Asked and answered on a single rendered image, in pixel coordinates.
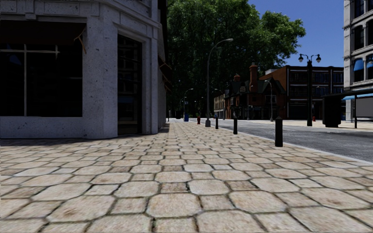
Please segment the black twin-globe street lamp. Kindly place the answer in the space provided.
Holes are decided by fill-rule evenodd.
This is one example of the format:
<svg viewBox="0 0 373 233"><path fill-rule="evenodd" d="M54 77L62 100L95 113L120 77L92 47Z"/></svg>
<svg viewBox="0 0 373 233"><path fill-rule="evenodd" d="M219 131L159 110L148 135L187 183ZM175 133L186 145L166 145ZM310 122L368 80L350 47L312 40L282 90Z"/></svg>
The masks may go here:
<svg viewBox="0 0 373 233"><path fill-rule="evenodd" d="M310 58L306 54L300 54L299 62L304 60L304 57L307 58L307 126L312 126L312 58L316 56L316 62L321 61L319 54L311 55Z"/></svg>

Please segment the black bus shelter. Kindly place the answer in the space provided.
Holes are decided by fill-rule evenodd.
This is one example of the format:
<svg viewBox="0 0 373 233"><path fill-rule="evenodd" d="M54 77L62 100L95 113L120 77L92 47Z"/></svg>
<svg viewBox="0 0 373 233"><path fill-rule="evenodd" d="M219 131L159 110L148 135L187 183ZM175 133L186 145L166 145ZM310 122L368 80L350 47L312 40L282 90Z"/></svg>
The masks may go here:
<svg viewBox="0 0 373 233"><path fill-rule="evenodd" d="M351 119L357 127L358 119L373 121L373 88L330 94L322 98L322 123L329 128L337 128L341 124L341 101L352 100Z"/></svg>

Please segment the trees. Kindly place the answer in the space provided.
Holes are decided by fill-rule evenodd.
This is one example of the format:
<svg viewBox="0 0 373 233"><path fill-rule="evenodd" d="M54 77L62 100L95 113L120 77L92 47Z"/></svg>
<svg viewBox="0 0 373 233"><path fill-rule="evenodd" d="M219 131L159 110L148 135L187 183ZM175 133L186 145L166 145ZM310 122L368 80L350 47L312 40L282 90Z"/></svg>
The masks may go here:
<svg viewBox="0 0 373 233"><path fill-rule="evenodd" d="M281 67L295 54L306 30L300 19L282 13L260 14L248 0L169 0L168 48L172 68L172 94L167 104L184 107L192 115L206 116L207 59L209 63L209 107L234 75L250 77L250 66L261 71Z"/></svg>

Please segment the tan brick building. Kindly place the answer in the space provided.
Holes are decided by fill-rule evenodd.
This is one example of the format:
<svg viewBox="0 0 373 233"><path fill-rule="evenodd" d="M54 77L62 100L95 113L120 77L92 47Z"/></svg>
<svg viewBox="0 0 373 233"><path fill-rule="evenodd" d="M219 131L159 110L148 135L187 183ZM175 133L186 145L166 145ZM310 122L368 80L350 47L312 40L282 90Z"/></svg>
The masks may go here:
<svg viewBox="0 0 373 233"><path fill-rule="evenodd" d="M219 94L214 97L214 116L215 118L225 119L225 95Z"/></svg>

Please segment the red brick building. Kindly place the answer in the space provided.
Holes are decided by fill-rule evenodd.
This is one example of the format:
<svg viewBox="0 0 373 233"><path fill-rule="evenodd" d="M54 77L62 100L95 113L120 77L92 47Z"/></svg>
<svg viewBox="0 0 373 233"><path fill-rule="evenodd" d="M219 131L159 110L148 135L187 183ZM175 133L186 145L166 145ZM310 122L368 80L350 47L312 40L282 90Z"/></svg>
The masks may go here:
<svg viewBox="0 0 373 233"><path fill-rule="evenodd" d="M287 92L285 114L287 119L307 119L307 67L286 65L270 69L260 80L273 78ZM312 68L312 115L322 119L322 96L343 92L344 74L341 67Z"/></svg>

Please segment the grey street lamp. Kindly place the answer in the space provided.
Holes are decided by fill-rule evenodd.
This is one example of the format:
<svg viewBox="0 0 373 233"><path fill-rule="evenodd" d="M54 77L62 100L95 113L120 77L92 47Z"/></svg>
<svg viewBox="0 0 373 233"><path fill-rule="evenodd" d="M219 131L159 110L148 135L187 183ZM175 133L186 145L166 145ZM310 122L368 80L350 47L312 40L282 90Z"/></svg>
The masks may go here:
<svg viewBox="0 0 373 233"><path fill-rule="evenodd" d="M209 63L210 63L210 56L211 56L211 53L212 51L214 50L214 48L217 47L218 44L222 43L222 42L232 42L234 39L233 38L228 38L228 39L225 39L225 40L222 40L220 42L218 42L211 50L210 50L210 53L209 53L209 56L208 56L208 59L207 59L207 76L206 76L206 94L207 94L207 97L206 97L206 106L207 106L207 111L206 111L206 121L205 121L205 127L211 127L211 122L210 122L210 107L209 107L209 104L210 104L210 101L209 101Z"/></svg>
<svg viewBox="0 0 373 233"><path fill-rule="evenodd" d="M186 114L186 109L185 109L185 107L186 107L186 104L185 104L185 98L186 98L186 94L187 94L187 92L189 91L189 90L194 90L194 88L190 88L190 89L188 89L185 93L184 93L184 107L183 107L183 121L185 121L185 114Z"/></svg>

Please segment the red brick house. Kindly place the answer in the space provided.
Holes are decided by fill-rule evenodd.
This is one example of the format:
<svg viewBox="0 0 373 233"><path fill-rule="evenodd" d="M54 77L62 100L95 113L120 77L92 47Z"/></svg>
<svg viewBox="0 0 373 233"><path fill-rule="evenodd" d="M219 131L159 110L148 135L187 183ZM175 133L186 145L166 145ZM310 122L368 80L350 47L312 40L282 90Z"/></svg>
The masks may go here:
<svg viewBox="0 0 373 233"><path fill-rule="evenodd" d="M286 118L286 91L273 78L257 78L257 66L250 66L250 79L235 75L224 97L227 119L260 120Z"/></svg>

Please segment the pale stone building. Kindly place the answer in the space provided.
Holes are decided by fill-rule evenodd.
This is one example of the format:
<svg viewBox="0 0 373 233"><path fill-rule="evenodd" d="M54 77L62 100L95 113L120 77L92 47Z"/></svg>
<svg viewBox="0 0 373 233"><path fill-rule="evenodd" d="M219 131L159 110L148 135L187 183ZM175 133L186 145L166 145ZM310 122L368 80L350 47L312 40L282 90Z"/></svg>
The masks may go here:
<svg viewBox="0 0 373 233"><path fill-rule="evenodd" d="M346 100L346 120L373 120L373 0L344 1L344 90L372 90Z"/></svg>
<svg viewBox="0 0 373 233"><path fill-rule="evenodd" d="M168 0L0 0L0 138L155 134Z"/></svg>

